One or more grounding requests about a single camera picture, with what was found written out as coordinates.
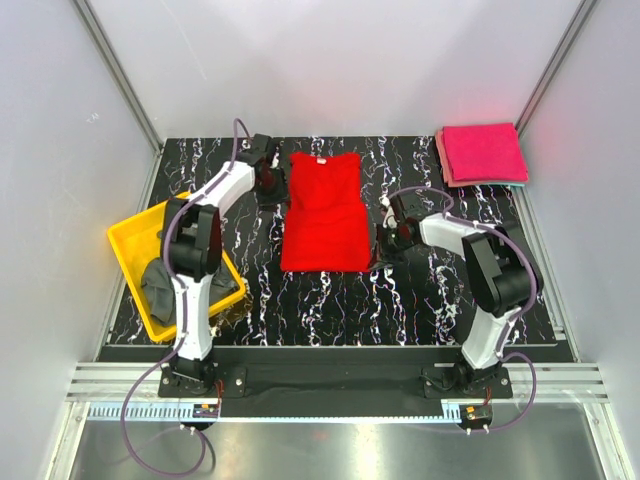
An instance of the folded pink cloth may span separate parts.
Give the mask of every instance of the folded pink cloth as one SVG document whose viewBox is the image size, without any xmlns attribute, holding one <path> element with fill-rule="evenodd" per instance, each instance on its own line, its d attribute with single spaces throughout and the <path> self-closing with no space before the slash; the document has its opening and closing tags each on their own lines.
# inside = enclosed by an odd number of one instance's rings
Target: folded pink cloth
<svg viewBox="0 0 640 480">
<path fill-rule="evenodd" d="M 444 127 L 450 181 L 461 183 L 523 183 L 529 180 L 527 165 L 511 123 Z"/>
<path fill-rule="evenodd" d="M 469 181 L 469 182 L 456 182 L 451 179 L 451 170 L 449 167 L 449 160 L 447 159 L 447 151 L 444 148 L 444 142 L 442 141 L 442 130 L 436 132 L 436 148 L 438 149 L 438 156 L 440 157 L 440 164 L 442 165 L 442 177 L 445 183 L 449 187 L 470 187 L 473 185 L 511 185 L 511 186 L 524 186 L 524 183 L 519 182 L 505 182 L 504 180 L 481 180 L 481 181 Z"/>
</svg>

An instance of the dark gray cloth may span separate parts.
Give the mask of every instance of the dark gray cloth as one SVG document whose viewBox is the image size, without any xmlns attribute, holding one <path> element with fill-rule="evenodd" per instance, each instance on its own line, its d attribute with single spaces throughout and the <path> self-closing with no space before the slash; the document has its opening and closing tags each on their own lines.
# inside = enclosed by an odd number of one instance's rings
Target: dark gray cloth
<svg viewBox="0 0 640 480">
<path fill-rule="evenodd" d="M 176 298 L 169 272 L 161 258 L 149 262 L 140 281 L 142 292 L 151 309 L 151 318 L 164 327 L 176 324 Z M 218 303 L 238 289 L 227 264 L 223 261 L 220 270 L 211 281 L 209 305 Z"/>
</svg>

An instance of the metal floor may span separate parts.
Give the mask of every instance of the metal floor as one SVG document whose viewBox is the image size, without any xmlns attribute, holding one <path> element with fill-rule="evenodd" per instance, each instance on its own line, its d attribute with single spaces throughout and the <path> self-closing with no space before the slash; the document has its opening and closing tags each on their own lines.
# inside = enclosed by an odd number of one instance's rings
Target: metal floor
<svg viewBox="0 0 640 480">
<path fill-rule="evenodd" d="M 496 405 L 494 425 L 517 414 Z M 170 424 L 129 425 L 143 445 Z M 516 428 L 467 437 L 451 425 L 341 425 L 219 423 L 206 431 L 215 451 L 196 479 L 603 479 L 604 473 L 579 405 L 536 405 Z M 126 457 L 117 422 L 87 422 L 74 480 L 156 479 Z M 145 461 L 170 471 L 190 468 L 200 444 L 174 432 L 141 451 Z"/>
</svg>

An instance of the black marble table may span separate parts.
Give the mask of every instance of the black marble table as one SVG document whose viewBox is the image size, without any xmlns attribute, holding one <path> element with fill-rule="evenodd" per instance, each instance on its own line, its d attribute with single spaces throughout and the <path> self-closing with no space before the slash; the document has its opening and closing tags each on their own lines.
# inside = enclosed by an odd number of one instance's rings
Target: black marble table
<svg viewBox="0 0 640 480">
<path fill-rule="evenodd" d="M 229 138 L 167 141 L 149 206 L 185 190 L 194 191 L 229 159 Z M 503 187 L 443 186 L 433 137 L 284 138 L 280 162 L 294 151 L 362 157 L 362 198 L 373 224 L 381 221 L 382 194 L 430 185 L 454 196 L 454 215 L 501 223 L 518 218 Z M 421 194 L 438 210 L 441 199 Z M 447 345 L 468 335 L 474 304 L 464 261 L 442 249 L 414 248 L 406 265 L 365 274 L 283 273 L 280 270 L 286 207 L 259 212 L 245 195 L 227 213 L 224 247 L 248 284 L 248 295 L 221 313 L 214 327 L 218 345 Z M 542 295 L 520 320 L 511 341 L 555 343 Z M 151 344 L 126 288 L 108 343 Z"/>
</svg>

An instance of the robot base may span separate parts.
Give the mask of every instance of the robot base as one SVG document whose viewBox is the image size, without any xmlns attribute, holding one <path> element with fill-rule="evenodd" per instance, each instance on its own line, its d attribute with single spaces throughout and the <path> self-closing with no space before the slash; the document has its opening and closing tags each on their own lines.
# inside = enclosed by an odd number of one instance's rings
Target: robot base
<svg viewBox="0 0 640 480">
<path fill-rule="evenodd" d="M 440 400 L 448 398 L 469 398 L 484 400 L 487 398 L 487 387 L 491 387 L 492 398 L 513 398 L 509 371 L 500 366 L 495 370 L 495 375 L 473 386 L 447 386 L 440 385 L 442 379 L 451 374 L 453 367 L 426 367 L 422 369 L 422 381 L 424 396 L 428 399 Z"/>
<path fill-rule="evenodd" d="M 244 396 L 247 370 L 239 366 L 219 367 L 213 349 L 203 360 L 174 357 L 163 366 L 158 396 L 162 398 L 217 397 L 216 383 L 222 382 L 225 398 Z"/>
</svg>

